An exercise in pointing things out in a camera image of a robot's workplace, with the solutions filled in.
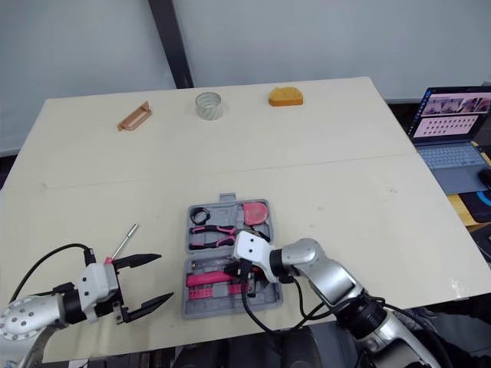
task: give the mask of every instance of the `laptop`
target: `laptop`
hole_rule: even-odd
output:
[[[445,194],[487,190],[488,164],[471,141],[491,112],[491,86],[431,87],[407,134]]]

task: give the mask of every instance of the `table surface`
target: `table surface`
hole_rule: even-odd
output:
[[[124,270],[130,308],[175,295],[150,316],[116,326],[111,316],[56,333],[45,361],[151,350],[259,332],[245,314],[184,320],[186,210],[219,194],[269,200],[277,246],[318,240],[373,295],[415,307],[491,291],[491,272],[436,180],[369,78],[299,87],[305,103],[270,107],[281,84],[48,100],[2,191],[0,305],[26,270],[70,242],[111,254],[139,222],[124,254],[163,257]],[[222,118],[203,121],[194,99],[222,96]],[[149,100],[153,116],[133,132],[117,123]],[[76,281],[76,250],[41,266],[25,294]],[[305,280],[306,307],[318,304]],[[300,319],[294,286],[258,312],[271,328]]]

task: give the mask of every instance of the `tool kit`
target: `tool kit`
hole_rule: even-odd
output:
[[[184,271],[183,317],[244,312],[233,245],[242,230],[273,240],[268,201],[237,201],[235,193],[222,194],[218,203],[189,207],[187,228],[186,250],[190,257]],[[280,283],[268,283],[258,268],[253,268],[247,295],[253,311],[278,307],[283,302]]]

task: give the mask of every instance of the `gray tool case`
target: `gray tool case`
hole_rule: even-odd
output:
[[[222,245],[218,248],[190,249],[190,244],[211,243],[227,234],[219,232],[202,232],[193,234],[190,229],[204,225],[235,226],[236,231],[248,228],[244,225],[243,204],[247,202],[260,202],[268,209],[268,218],[261,225],[255,225],[254,229],[270,237],[273,241],[273,227],[268,201],[265,199],[253,199],[237,201],[235,193],[220,195],[219,203],[207,205],[192,205],[187,212],[187,237],[186,251],[190,257],[184,266],[184,290],[183,290],[183,318],[202,318],[220,316],[223,314],[243,313],[242,295],[240,294],[240,281],[235,278],[231,281],[205,284],[202,286],[188,287],[189,275],[200,275],[209,272],[222,271],[225,265],[234,262],[232,258],[233,245]],[[203,207],[209,211],[209,219],[204,225],[195,225],[191,221],[194,209]],[[255,297],[248,297],[247,301],[253,311],[261,311],[278,307],[283,302],[282,287],[280,283],[270,284],[267,281],[255,283]]]

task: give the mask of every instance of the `pink pliers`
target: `pink pliers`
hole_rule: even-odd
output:
[[[189,232],[191,234],[201,234],[203,232],[221,232],[222,234],[226,234],[228,236],[212,243],[191,243],[189,244],[189,249],[195,251],[199,249],[218,248],[224,245],[234,245],[234,243],[236,242],[236,230],[236,227],[232,225],[206,225],[198,226],[197,228],[190,228]]]

